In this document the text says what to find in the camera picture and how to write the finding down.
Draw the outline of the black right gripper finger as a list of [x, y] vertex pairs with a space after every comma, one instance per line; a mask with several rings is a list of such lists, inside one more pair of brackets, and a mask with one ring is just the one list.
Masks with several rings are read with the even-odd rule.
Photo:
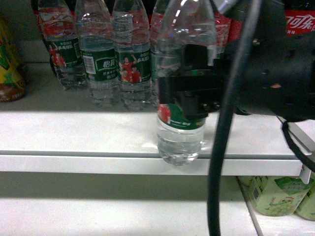
[[213, 67], [208, 65], [206, 46], [187, 44], [184, 48], [184, 74], [212, 74]]
[[219, 110], [221, 76], [169, 76], [158, 79], [159, 102], [178, 105], [185, 119], [206, 118]]

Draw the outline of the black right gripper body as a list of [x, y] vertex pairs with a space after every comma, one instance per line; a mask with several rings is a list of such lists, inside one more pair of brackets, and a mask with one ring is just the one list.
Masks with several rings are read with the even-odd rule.
[[239, 115], [279, 116], [289, 122], [315, 118], [315, 34], [287, 35], [284, 2], [264, 0], [259, 17], [248, 16], [254, 0], [217, 0], [217, 11], [252, 32], [236, 98]]

